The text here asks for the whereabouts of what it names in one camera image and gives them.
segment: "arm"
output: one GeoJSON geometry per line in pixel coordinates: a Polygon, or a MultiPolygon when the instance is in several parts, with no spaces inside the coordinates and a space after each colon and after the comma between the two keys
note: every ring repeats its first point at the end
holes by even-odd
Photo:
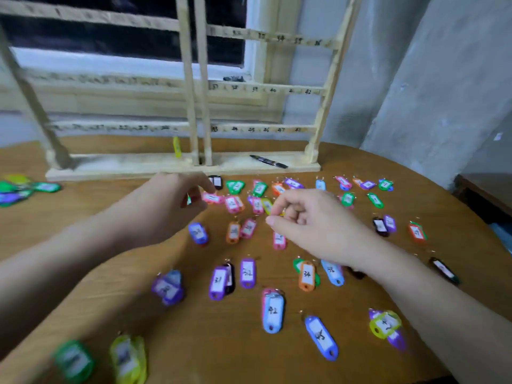
{"type": "Polygon", "coordinates": [[[0,359],[92,269],[127,250],[160,243],[206,208],[205,174],[157,174],[105,211],[0,263],[0,359]],[[187,193],[192,204],[186,205],[187,193]]]}
{"type": "Polygon", "coordinates": [[[287,191],[267,223],[312,255],[380,283],[460,383],[512,382],[512,323],[380,238],[329,193],[287,191]]]}

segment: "person's left arm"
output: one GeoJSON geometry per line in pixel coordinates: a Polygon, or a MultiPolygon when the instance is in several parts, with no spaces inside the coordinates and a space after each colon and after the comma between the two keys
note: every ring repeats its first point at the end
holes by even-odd
{"type": "Polygon", "coordinates": [[[203,173],[157,174],[108,209],[1,262],[0,359],[92,269],[184,228],[206,208],[199,186],[215,192],[203,173]]]}

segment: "wooden rack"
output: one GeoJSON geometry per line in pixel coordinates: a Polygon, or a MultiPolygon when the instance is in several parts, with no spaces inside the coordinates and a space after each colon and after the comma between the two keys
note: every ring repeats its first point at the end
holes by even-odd
{"type": "MultiPolygon", "coordinates": [[[[197,33],[198,60],[201,71],[199,84],[194,83],[192,73],[192,55],[189,23],[189,4],[187,0],[176,0],[177,19],[139,16],[115,12],[78,9],[63,5],[48,5],[37,2],[0,0],[0,14],[51,18],[66,21],[89,22],[97,24],[144,27],[164,31],[177,31],[180,37],[184,80],[170,83],[160,78],[140,78],[141,84],[159,86],[162,89],[177,89],[183,92],[187,108],[187,122],[176,121],[95,121],[65,120],[51,122],[29,83],[34,78],[56,78],[53,73],[38,73],[35,70],[23,70],[16,62],[9,49],[9,43],[0,29],[0,55],[8,69],[12,85],[19,94],[20,110],[33,123],[38,139],[46,152],[50,166],[47,172],[49,180],[92,180],[102,178],[134,178],[150,177],[159,171],[180,173],[204,171],[209,174],[264,174],[319,171],[317,163],[318,146],[332,104],[336,83],[341,70],[343,58],[350,44],[357,14],[362,0],[349,0],[345,15],[335,38],[307,38],[303,35],[290,35],[279,32],[265,32],[252,29],[208,25],[206,23],[205,1],[194,0],[195,24],[197,33]],[[333,50],[333,56],[327,80],[323,87],[277,85],[268,83],[226,82],[208,80],[208,56],[206,47],[207,36],[219,36],[241,40],[259,40],[274,42],[278,45],[306,45],[326,47],[333,50]],[[204,161],[201,161],[197,136],[197,116],[195,114],[194,89],[199,91],[199,104],[202,110],[204,130],[204,161]],[[209,115],[208,96],[214,90],[243,91],[246,94],[315,94],[321,96],[314,124],[282,125],[262,123],[234,123],[211,121],[209,115]],[[129,131],[163,131],[169,135],[187,132],[190,137],[190,150],[177,158],[175,154],[69,154],[54,130],[77,129],[82,131],[98,130],[129,130],[129,131]],[[252,153],[216,153],[211,148],[211,133],[216,132],[276,132],[276,133],[311,133],[308,146],[304,152],[252,152],[252,153]],[[282,169],[255,161],[250,154],[262,154],[268,159],[284,163],[288,169],[282,169]]],[[[69,83],[77,76],[59,76],[59,81],[69,83]]],[[[81,79],[91,83],[109,84],[125,83],[134,79],[133,76],[89,76],[80,75],[81,79]]]]}

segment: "forearm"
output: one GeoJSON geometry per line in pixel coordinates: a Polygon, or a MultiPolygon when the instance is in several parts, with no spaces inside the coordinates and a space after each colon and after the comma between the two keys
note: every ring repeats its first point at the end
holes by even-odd
{"type": "Polygon", "coordinates": [[[512,382],[512,323],[413,255],[378,238],[379,261],[363,269],[400,307],[423,341],[460,383],[512,382]]]}
{"type": "Polygon", "coordinates": [[[0,358],[23,340],[93,268],[122,250],[97,215],[0,267],[0,358]]]}

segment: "hand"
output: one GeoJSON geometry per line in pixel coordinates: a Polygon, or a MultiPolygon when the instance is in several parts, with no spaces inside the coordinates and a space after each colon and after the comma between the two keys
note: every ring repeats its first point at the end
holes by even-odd
{"type": "Polygon", "coordinates": [[[317,189],[284,192],[266,222],[312,255],[357,269],[368,260],[363,258],[363,244],[379,239],[332,193],[317,189]],[[285,216],[279,217],[283,210],[285,216]]]}
{"type": "Polygon", "coordinates": [[[96,217],[113,229],[120,251],[158,244],[183,229],[206,209],[199,186],[215,187],[203,173],[156,174],[96,217]],[[187,194],[191,204],[187,206],[187,194]]]}

